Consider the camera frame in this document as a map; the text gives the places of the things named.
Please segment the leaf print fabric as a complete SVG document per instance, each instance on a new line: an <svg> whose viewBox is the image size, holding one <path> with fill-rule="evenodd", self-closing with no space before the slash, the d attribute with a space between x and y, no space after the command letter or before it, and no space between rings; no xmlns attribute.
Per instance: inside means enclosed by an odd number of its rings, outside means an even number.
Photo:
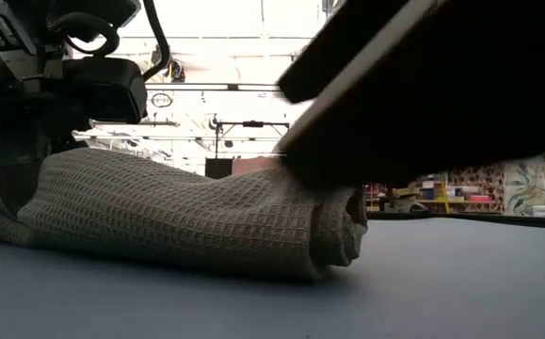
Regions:
<svg viewBox="0 0 545 339"><path fill-rule="evenodd" d="M541 158L504 163L505 214L533 217L534 205L545 205L545 161Z"/></svg>

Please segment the black stand frame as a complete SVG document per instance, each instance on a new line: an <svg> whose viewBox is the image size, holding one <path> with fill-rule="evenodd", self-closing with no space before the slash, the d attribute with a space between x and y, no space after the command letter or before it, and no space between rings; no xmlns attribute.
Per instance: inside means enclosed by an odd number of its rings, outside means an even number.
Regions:
<svg viewBox="0 0 545 339"><path fill-rule="evenodd" d="M220 121L219 124L221 127L229 125L231 127L234 127L236 125L240 125L242 127L246 128L263 128L265 126L271 126L273 128L276 128L277 126L285 127L286 129L290 128L290 124L288 122L271 122L271 121ZM218 158L219 156L219 141L221 140L220 131L215 131L215 158Z"/></svg>

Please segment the grey waffle-weave towel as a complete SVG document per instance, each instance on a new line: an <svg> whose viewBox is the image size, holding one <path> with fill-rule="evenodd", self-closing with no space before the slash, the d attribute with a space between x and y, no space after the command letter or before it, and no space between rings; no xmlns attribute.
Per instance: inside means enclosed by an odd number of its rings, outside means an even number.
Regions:
<svg viewBox="0 0 545 339"><path fill-rule="evenodd" d="M0 196L2 242L257 278L348 266L366 230L361 188L318 197L281 168L212 179L92 148L47 157L18 211Z"/></svg>

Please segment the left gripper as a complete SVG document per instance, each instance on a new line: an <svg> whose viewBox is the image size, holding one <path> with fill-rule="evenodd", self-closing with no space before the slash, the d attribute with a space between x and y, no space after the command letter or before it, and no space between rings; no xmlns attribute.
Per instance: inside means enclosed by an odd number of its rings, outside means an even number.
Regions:
<svg viewBox="0 0 545 339"><path fill-rule="evenodd" d="M0 198L17 213L44 158L83 148L87 96L73 39L87 37L87 0L0 0Z"/></svg>

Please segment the wooden workbench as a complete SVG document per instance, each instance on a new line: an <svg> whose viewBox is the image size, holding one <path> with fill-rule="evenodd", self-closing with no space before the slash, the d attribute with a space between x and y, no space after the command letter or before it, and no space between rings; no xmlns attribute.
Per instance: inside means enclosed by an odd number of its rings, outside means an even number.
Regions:
<svg viewBox="0 0 545 339"><path fill-rule="evenodd" d="M367 207L368 212L385 212L385 213L409 213L416 211L428 210L433 213L440 214L498 214L504 212L504 206L500 203L493 202L448 202L445 206L444 202L435 201L396 201L394 205L389 202L374 202Z"/></svg>

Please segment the brown floral fabric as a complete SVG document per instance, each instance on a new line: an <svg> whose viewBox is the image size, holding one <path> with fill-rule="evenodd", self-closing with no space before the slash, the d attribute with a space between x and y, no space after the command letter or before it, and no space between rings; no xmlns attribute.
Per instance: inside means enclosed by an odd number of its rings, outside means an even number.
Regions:
<svg viewBox="0 0 545 339"><path fill-rule="evenodd" d="M505 211L505 170L502 164L454 169L447 185L461 188L464 203L450 204L454 213L498 214ZM484 195L489 202L470 202L471 195Z"/></svg>

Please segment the long ceiling light bar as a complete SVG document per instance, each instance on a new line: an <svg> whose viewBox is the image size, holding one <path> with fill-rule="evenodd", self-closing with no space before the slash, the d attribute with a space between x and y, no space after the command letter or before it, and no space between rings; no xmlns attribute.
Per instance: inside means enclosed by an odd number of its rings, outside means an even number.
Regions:
<svg viewBox="0 0 545 339"><path fill-rule="evenodd" d="M222 84L222 83L150 83L147 90L185 90L185 91L266 91L279 92L275 85L267 84Z"/></svg>

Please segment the small black monitor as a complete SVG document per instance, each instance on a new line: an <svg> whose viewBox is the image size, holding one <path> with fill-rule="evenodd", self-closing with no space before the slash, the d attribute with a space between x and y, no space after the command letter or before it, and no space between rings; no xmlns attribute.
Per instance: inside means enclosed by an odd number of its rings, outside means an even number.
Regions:
<svg viewBox="0 0 545 339"><path fill-rule="evenodd" d="M212 179L221 179L232 175L232 158L206 158L205 176Z"/></svg>

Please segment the pink hanging cloth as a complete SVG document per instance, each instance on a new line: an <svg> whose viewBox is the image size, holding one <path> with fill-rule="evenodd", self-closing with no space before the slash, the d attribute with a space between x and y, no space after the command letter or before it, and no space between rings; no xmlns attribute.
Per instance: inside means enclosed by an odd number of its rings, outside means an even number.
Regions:
<svg viewBox="0 0 545 339"><path fill-rule="evenodd" d="M276 157L257 156L252 158L236 157L232 161L232 175L267 169L277 169L281 166Z"/></svg>

